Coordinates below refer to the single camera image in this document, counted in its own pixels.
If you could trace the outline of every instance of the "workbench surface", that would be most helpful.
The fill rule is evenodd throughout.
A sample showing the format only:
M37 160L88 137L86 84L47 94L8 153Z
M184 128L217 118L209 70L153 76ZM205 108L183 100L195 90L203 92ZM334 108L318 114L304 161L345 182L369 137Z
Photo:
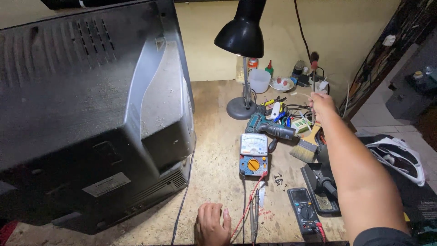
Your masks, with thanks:
M197 146L190 186L179 219L176 245L194 243L197 209L206 201L223 203L223 209L229 208L232 229L243 213L243 183L238 173L238 160L240 135L244 133L247 121L234 120L226 113L226 104L232 98L241 96L242 86L235 81L202 81L193 82L192 89ZM311 89L298 87L296 91L309 95ZM257 103L278 95L287 97L286 104L308 102L303 95L279 94L269 87L267 92L258 95ZM289 155L289 150L290 146L279 142L271 156L264 207L260 208L258 243L303 242L287 192L281 187L285 184L288 185L285 190L306 187L300 171L305 164ZM273 175L277 172L283 175L282 186L274 183ZM247 197L255 183L254 179L246 180ZM184 191L96 235L57 228L52 224L38 227L19 223L7 245L169 245ZM346 240L341 217L319 218L328 241ZM249 218L245 229L245 243L250 243ZM242 242L243 234L240 232L233 243Z

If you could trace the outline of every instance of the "white cable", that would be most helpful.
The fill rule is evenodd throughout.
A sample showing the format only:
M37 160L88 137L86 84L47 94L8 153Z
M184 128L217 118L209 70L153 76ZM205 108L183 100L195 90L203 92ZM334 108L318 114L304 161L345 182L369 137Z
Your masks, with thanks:
M349 80L346 80L347 83L347 91L346 91L346 106L344 107L344 113L343 113L343 117L342 119L344 119L344 116L346 115L346 111L347 111L347 103L349 102Z

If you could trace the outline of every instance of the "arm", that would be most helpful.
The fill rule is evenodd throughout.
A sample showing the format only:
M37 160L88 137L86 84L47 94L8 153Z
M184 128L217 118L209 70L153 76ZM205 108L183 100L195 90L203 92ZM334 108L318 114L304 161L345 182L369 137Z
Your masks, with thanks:
M402 201L391 176L337 115L332 98L311 93L323 125L338 201L350 242L369 228L409 233Z

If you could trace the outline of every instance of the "white bowl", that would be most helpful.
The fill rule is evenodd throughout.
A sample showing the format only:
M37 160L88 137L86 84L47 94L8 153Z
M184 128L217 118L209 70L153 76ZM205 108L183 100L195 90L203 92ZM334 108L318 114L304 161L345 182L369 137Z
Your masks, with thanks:
M279 93L284 93L295 86L293 81L288 77L273 77L269 85Z

